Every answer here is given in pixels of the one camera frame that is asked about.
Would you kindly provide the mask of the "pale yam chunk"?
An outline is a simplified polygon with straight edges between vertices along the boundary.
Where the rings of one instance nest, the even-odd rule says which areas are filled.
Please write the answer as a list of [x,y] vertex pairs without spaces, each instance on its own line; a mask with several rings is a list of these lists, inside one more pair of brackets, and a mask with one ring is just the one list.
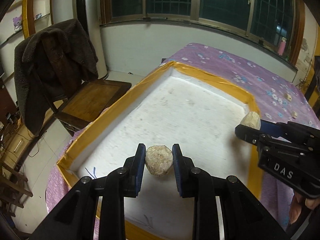
[[240,121],[241,125],[259,130],[261,128],[260,116],[257,112],[251,111],[247,113]]

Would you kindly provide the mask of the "beige yam chunk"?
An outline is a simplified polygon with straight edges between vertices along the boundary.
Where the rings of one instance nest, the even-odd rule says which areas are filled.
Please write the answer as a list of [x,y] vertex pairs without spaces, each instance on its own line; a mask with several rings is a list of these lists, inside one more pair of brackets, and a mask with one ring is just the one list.
[[173,165],[172,151],[165,145],[150,146],[146,150],[145,165],[153,176],[166,175]]

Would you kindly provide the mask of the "purple floral tablecloth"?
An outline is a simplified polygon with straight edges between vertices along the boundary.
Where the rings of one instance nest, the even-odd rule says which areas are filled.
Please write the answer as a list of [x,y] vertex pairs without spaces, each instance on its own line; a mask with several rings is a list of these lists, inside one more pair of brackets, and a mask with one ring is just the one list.
[[[264,120],[271,122],[293,121],[319,129],[319,119],[304,95],[295,85],[258,64],[227,51],[189,43],[171,57],[163,60],[159,67],[170,61],[181,62],[226,80],[250,92],[257,102]],[[291,96],[288,101],[284,94]],[[46,207],[49,213],[69,191],[69,188],[54,165],[46,188]],[[283,229],[289,224],[289,209],[293,191],[285,184],[265,173],[261,202]]]

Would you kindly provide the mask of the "small beige cube far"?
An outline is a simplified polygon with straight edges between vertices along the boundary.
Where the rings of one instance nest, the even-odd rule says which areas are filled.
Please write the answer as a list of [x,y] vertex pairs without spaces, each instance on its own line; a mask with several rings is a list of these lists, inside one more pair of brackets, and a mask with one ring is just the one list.
[[285,93],[284,94],[284,98],[287,100],[287,101],[292,101],[292,96],[288,93]]

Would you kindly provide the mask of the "pink water bottle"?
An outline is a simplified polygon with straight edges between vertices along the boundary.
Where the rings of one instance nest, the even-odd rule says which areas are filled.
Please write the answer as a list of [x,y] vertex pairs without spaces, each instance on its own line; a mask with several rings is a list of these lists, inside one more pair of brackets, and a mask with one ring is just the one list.
[[277,51],[278,55],[280,55],[280,56],[282,56],[284,53],[284,50],[286,47],[286,41],[287,41],[287,39],[285,37],[281,38],[281,41],[280,41],[279,47],[278,47],[278,51]]

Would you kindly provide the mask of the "white foam tray yellow tape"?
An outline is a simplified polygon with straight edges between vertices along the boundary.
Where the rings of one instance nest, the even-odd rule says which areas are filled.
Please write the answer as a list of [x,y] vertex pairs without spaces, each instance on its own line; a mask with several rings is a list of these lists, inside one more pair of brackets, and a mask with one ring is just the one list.
[[[259,107],[250,92],[172,61],[90,123],[57,167],[73,186],[82,176],[104,177],[121,167],[141,143],[179,144],[195,166],[220,178],[234,175],[260,197],[263,172],[257,150],[234,133],[251,111],[259,112]],[[193,204],[179,196],[173,171],[161,177],[144,171],[139,195],[124,201],[127,239],[191,239]]]

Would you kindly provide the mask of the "wooden chair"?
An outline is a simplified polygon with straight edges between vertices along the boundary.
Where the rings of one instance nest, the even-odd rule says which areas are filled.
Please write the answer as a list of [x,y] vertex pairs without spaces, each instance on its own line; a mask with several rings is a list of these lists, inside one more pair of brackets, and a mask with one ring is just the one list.
[[42,45],[62,86],[62,95],[54,97],[43,81],[40,84],[54,118],[59,120],[70,135],[93,122],[132,87],[129,82],[103,79],[78,83],[67,57],[54,39],[47,35]]

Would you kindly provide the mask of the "dark jacket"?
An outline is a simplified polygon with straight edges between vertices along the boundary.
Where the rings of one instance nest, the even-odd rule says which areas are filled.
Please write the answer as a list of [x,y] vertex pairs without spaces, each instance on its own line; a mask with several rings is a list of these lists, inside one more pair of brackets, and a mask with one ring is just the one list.
[[98,78],[98,58],[89,36],[77,19],[47,27],[20,42],[14,53],[14,80],[17,103],[22,120],[33,135],[38,135],[49,109],[48,98],[64,98],[65,91],[43,47],[52,38],[50,51],[56,59],[69,63],[64,74],[68,81],[80,86],[83,81]]

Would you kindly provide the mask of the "purple plush toy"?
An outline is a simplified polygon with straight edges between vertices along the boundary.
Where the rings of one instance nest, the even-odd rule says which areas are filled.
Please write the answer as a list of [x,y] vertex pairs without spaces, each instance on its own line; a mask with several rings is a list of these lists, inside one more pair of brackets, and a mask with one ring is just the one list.
[[14,32],[22,30],[22,16],[18,16],[12,19],[14,25]]

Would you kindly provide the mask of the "wooden shelf unit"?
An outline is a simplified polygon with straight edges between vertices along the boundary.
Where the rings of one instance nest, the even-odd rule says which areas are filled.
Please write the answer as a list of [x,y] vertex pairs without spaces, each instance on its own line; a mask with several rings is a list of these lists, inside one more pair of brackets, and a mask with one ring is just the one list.
[[14,50],[28,35],[53,24],[52,0],[14,0],[1,20],[1,79],[14,73]]

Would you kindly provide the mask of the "standing air conditioner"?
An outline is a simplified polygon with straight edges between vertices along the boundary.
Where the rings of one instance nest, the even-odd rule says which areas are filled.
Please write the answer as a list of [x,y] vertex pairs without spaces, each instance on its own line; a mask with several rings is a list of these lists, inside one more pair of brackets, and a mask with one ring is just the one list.
[[98,15],[98,0],[72,0],[73,16],[79,20],[89,36],[98,58],[97,71],[100,79],[108,76],[105,63],[103,44],[100,35],[100,21]]

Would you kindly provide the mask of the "window with wooden frame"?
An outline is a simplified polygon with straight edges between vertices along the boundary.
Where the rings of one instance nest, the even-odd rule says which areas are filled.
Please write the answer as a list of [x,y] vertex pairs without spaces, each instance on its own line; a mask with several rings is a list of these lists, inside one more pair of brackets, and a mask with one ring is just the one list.
[[182,21],[222,29],[277,53],[296,64],[305,27],[302,0],[100,0],[103,24],[125,21]]

